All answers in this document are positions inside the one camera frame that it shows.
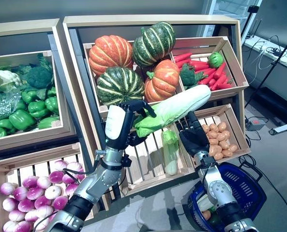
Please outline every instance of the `robotic hand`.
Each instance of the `robotic hand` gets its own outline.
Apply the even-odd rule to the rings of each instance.
[[[257,232],[232,195],[230,186],[222,179],[214,157],[209,156],[209,141],[193,112],[189,112],[186,126],[177,123],[186,151],[195,159],[196,171],[207,191],[208,199],[225,226],[225,232]]]

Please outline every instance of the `orange pumpkin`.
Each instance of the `orange pumpkin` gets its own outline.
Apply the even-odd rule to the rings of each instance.
[[[147,72],[145,82],[145,100],[157,102],[174,95],[179,83],[179,68],[169,59],[161,61],[154,72]]]
[[[95,74],[103,74],[108,67],[132,69],[132,46],[117,35],[104,35],[95,41],[89,52],[89,63]]]

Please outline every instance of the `pumpkin stem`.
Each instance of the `pumpkin stem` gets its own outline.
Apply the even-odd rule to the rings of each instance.
[[[150,79],[153,79],[153,77],[154,77],[154,72],[149,72],[149,71],[147,71],[147,75],[149,76]]]

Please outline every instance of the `wooden crate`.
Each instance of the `wooden crate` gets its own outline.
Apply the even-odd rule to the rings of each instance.
[[[51,51],[29,52],[29,53],[0,56],[0,66],[10,65],[12,67],[15,67],[20,64],[24,65],[29,65],[30,63],[39,64],[39,60],[37,58],[37,55],[39,53],[42,53],[52,64],[55,87],[57,92],[56,94],[60,110],[60,126],[36,131],[16,133],[13,135],[1,137],[0,150],[13,148],[21,145],[33,144],[45,140],[61,138],[76,133],[74,125],[71,120],[71,116],[68,113],[66,99],[63,94],[61,84],[59,82],[59,79],[56,77],[56,69]]]
[[[232,157],[221,159],[218,163],[250,153],[250,148],[246,143],[244,134],[230,104],[195,111],[195,115],[201,124],[209,125],[211,123],[218,124],[221,121],[226,122],[227,130],[231,134],[228,143],[238,146]],[[165,130],[175,131],[179,138],[176,124],[171,124],[162,130],[150,134],[145,142],[135,147],[128,146],[126,148],[125,153],[130,156],[132,165],[126,170],[127,183],[125,181],[121,185],[121,196],[131,195],[194,172],[194,160],[186,152],[179,140],[178,173],[176,175],[165,173],[161,138],[161,132]]]
[[[85,57],[86,57],[86,60],[87,60],[87,66],[88,66],[88,70],[89,70],[91,87],[92,87],[93,92],[95,94],[95,100],[96,100],[97,108],[98,108],[98,111],[100,113],[100,116],[102,118],[106,118],[107,114],[108,114],[108,106],[102,105],[101,102],[98,99],[98,96],[96,94],[96,86],[97,86],[96,81],[95,81],[96,74],[92,71],[91,66],[90,66],[90,64],[88,62],[90,49],[94,45],[95,45],[95,43],[84,43],[83,44],[83,48],[84,48],[84,53],[85,53]],[[136,65],[136,63],[133,64],[133,70],[136,71],[142,78],[144,78],[145,73],[143,72],[142,69],[140,69]],[[182,91],[183,91],[183,84],[182,84],[182,81],[181,81],[181,79],[179,77],[179,84],[178,84],[178,86],[176,88],[176,93],[180,93]],[[157,104],[157,103],[159,103],[159,101],[158,102],[157,101],[150,102],[149,105],[154,105],[154,104]]]
[[[19,157],[4,159],[0,161],[0,186],[4,182],[17,183],[21,186],[21,181],[30,175],[48,176],[54,171],[54,162],[63,159],[68,162],[80,162],[84,167],[81,154],[80,143],[65,145],[53,149],[34,152]],[[58,184],[65,190],[65,184]],[[0,194],[0,232],[5,222],[9,220],[9,212],[2,208],[2,201],[6,196]],[[99,210],[99,205],[94,205],[86,220],[93,218]]]
[[[192,60],[208,61],[213,52],[220,52],[226,62],[225,72],[228,79],[232,79],[232,87],[211,92],[210,101],[235,96],[249,86],[241,66],[227,37],[182,38],[176,39],[171,52],[171,58],[191,52]]]

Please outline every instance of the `small potato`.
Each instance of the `small potato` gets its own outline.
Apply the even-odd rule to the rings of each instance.
[[[232,157],[232,152],[228,150],[222,151],[222,154],[224,155],[224,157]]]
[[[210,131],[207,133],[207,135],[208,135],[209,139],[216,139],[218,134],[214,131]]]
[[[224,157],[222,152],[216,152],[214,155],[215,160],[221,160]]]
[[[212,123],[209,125],[209,128],[211,131],[214,131],[214,132],[219,132],[219,128],[217,127],[216,124]]]
[[[219,145],[223,150],[227,150],[229,148],[229,144],[226,141],[220,141]]]
[[[238,147],[235,144],[229,145],[229,148],[228,148],[228,150],[231,152],[235,152],[237,149],[238,149]]]
[[[201,125],[201,126],[202,126],[203,131],[204,131],[205,133],[208,133],[208,132],[210,131],[210,128],[209,128],[209,126],[208,126],[207,124],[203,124],[203,125]]]
[[[226,135],[223,133],[218,133],[216,138],[218,139],[218,141],[223,141],[226,139]]]
[[[209,148],[209,156],[214,156],[216,154],[216,147],[210,146]]]
[[[221,123],[219,123],[219,125],[217,125],[217,127],[219,129],[219,132],[223,132],[226,130],[227,125],[225,122],[221,122]]]
[[[217,139],[209,139],[210,145],[218,145],[219,141]]]

